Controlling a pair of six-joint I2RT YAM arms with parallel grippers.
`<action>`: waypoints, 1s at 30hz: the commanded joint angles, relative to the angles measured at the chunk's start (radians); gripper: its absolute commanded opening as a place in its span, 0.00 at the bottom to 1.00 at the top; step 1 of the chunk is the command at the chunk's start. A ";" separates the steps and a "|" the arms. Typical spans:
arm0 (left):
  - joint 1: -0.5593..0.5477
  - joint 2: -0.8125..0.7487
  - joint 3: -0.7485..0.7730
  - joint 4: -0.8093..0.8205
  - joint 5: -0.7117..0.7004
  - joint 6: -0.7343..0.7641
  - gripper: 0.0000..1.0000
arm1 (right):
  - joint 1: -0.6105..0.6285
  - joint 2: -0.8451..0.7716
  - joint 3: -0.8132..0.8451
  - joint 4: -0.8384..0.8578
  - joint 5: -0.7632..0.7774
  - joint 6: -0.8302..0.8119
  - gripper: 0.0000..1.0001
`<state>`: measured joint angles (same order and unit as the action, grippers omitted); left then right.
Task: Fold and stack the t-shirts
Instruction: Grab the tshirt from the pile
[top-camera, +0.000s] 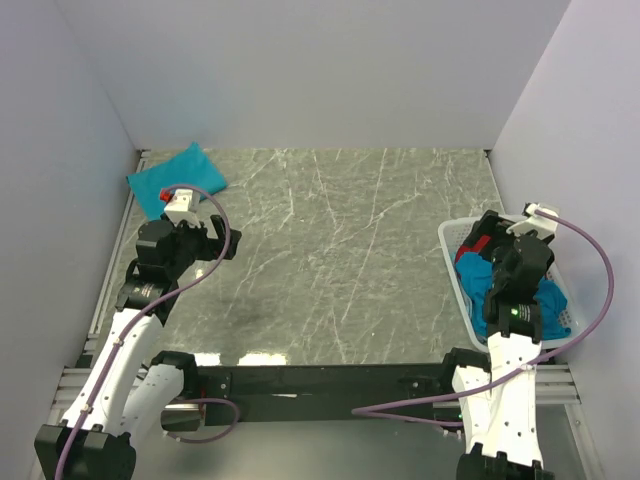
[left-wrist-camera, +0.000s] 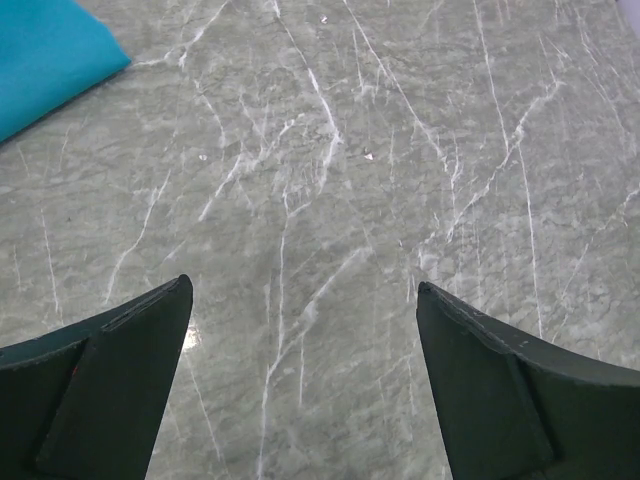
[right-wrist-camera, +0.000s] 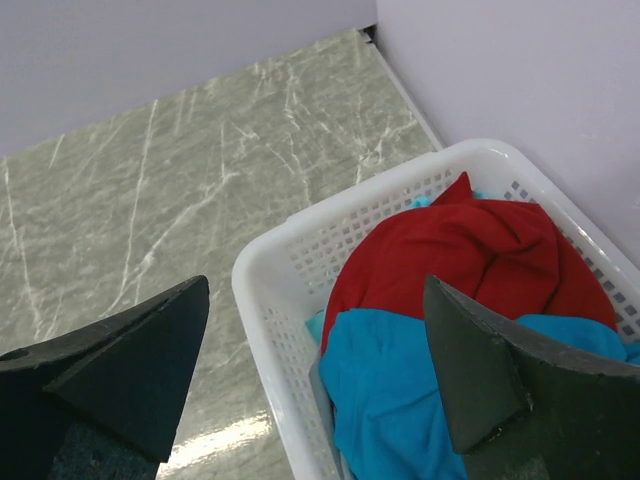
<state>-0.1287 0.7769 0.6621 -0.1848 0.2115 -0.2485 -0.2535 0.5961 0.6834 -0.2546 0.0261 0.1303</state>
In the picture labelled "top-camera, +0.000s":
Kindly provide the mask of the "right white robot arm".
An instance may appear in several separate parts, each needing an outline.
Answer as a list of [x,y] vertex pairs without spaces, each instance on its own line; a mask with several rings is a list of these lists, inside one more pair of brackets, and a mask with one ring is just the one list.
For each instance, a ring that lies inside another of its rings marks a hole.
[[543,315],[536,298],[554,255],[534,230],[493,210],[477,220],[458,249],[490,264],[490,286],[481,309],[489,357],[453,350],[458,360],[439,374],[444,395],[460,399],[466,447],[459,479],[551,479],[542,459],[536,421],[536,370],[542,351]]

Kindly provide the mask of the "blue polo t-shirt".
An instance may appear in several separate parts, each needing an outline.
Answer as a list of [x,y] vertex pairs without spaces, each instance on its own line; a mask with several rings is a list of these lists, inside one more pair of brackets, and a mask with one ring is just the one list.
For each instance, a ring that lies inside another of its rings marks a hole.
[[[474,332],[485,337],[487,322],[483,317],[483,307],[492,286],[492,264],[477,253],[467,252],[455,262],[455,270],[462,289],[472,302],[471,324]],[[548,341],[569,337],[571,329],[560,324],[560,315],[568,304],[560,288],[553,281],[543,278],[534,298],[541,307],[543,339]]]

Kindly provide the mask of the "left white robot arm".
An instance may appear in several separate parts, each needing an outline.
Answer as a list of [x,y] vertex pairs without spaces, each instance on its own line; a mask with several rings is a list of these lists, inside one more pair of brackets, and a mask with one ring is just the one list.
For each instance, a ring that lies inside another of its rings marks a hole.
[[197,261],[217,267],[234,257],[241,237],[225,215],[204,224],[162,215],[138,230],[136,256],[119,291],[110,333],[87,380],[55,425],[40,427],[34,447],[47,479],[129,479],[137,445],[171,404],[207,404],[194,355],[162,351],[139,373]]

